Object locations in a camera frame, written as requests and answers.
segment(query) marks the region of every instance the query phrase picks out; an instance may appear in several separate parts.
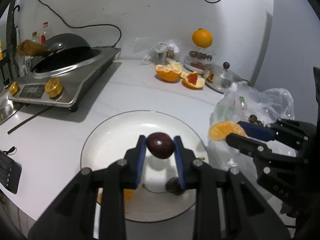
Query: yellow package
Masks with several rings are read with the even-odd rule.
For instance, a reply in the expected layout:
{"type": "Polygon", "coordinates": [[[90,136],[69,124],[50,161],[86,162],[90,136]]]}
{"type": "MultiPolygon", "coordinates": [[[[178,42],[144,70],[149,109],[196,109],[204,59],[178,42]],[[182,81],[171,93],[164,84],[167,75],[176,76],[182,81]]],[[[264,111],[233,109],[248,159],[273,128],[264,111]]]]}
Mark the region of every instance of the yellow package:
{"type": "Polygon", "coordinates": [[[1,45],[1,40],[0,40],[0,60],[3,59],[3,54],[2,54],[2,45],[1,45]]]}

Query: bottle with red cap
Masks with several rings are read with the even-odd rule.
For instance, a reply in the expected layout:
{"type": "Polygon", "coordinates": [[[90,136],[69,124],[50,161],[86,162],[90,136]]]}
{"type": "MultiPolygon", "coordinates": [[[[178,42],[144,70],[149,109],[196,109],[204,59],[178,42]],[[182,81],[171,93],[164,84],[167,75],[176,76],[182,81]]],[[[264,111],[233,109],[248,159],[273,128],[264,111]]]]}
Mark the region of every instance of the bottle with red cap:
{"type": "Polygon", "coordinates": [[[48,27],[48,22],[43,23],[42,30],[39,36],[41,43],[44,43],[46,40],[50,39],[53,36],[51,29],[48,27]]]}

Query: plate rim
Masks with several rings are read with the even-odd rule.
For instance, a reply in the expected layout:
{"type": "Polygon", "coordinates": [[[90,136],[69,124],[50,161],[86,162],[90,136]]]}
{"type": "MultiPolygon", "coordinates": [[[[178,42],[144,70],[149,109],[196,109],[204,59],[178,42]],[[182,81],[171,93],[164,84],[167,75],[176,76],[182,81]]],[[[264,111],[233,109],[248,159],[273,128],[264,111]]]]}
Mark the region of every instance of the plate rim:
{"type": "MultiPolygon", "coordinates": [[[[90,134],[88,135],[88,137],[86,138],[83,146],[82,146],[82,149],[81,149],[81,155],[80,155],[80,170],[82,169],[82,153],[83,153],[83,150],[84,150],[84,146],[85,144],[87,143],[88,139],[90,138],[90,136],[94,133],[94,131],[99,127],[101,126],[104,122],[110,120],[111,118],[114,118],[118,115],[121,115],[121,114],[127,114],[127,113],[132,113],[132,112],[153,112],[153,113],[157,113],[157,114],[164,114],[164,115],[167,115],[169,117],[172,117],[180,122],[182,122],[183,124],[185,124],[187,127],[189,127],[197,136],[198,138],[200,139],[200,142],[202,143],[203,147],[205,150],[207,150],[207,147],[205,146],[204,142],[202,141],[201,137],[198,135],[198,133],[190,126],[188,125],[187,123],[183,122],[182,120],[170,115],[170,114],[166,114],[166,113],[163,113],[163,112],[160,112],[160,111],[154,111],[154,110],[131,110],[131,111],[126,111],[126,112],[122,112],[122,113],[119,113],[119,114],[115,114],[109,118],[107,118],[106,120],[102,121],[101,123],[99,123],[91,132],[90,134]]],[[[135,222],[135,223],[144,223],[144,224],[152,224],[152,223],[158,223],[158,222],[164,222],[164,221],[168,221],[168,220],[171,220],[171,219],[174,219],[176,217],[179,217],[180,215],[184,214],[185,212],[187,212],[188,210],[190,210],[194,205],[196,204],[193,203],[189,208],[187,208],[185,211],[183,211],[182,213],[176,215],[176,216],[173,216],[171,218],[167,218],[167,219],[163,219],[163,220],[157,220],[157,221],[135,221],[135,220],[131,220],[131,219],[127,219],[124,217],[125,220],[127,221],[130,221],[130,222],[135,222]]]]}

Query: white tabletop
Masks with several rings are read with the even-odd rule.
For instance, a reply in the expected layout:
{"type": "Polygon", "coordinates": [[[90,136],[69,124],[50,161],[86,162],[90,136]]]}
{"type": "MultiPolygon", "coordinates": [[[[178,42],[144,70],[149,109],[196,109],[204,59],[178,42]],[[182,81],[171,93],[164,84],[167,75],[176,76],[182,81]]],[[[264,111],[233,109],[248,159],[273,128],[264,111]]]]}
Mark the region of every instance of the white tabletop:
{"type": "MultiPolygon", "coordinates": [[[[0,126],[0,149],[15,146],[17,152],[11,157],[22,166],[18,193],[14,195],[2,185],[0,189],[23,212],[37,220],[79,172],[82,146],[89,133],[105,119],[131,110],[160,111],[190,125],[207,144],[209,116],[221,98],[221,94],[208,87],[191,90],[181,82],[162,82],[155,78],[152,65],[141,65],[137,60],[115,62],[81,100],[77,112],[53,108],[8,135],[8,130],[44,108],[30,105],[0,126]]],[[[182,217],[193,217],[193,212],[182,217]]],[[[130,230],[146,225],[127,223],[127,226],[130,230]]],[[[152,234],[162,231],[162,226],[151,229],[153,227],[155,225],[150,225],[146,230],[152,230],[152,234]]]]}

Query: whole orange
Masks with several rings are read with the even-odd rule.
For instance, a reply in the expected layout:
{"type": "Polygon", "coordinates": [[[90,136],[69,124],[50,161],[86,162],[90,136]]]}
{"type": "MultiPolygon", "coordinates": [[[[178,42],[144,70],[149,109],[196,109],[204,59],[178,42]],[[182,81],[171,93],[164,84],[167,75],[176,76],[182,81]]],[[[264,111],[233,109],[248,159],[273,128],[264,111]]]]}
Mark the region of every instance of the whole orange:
{"type": "Polygon", "coordinates": [[[192,41],[198,47],[207,48],[211,46],[213,38],[209,31],[205,29],[199,29],[193,33],[192,41]]]}

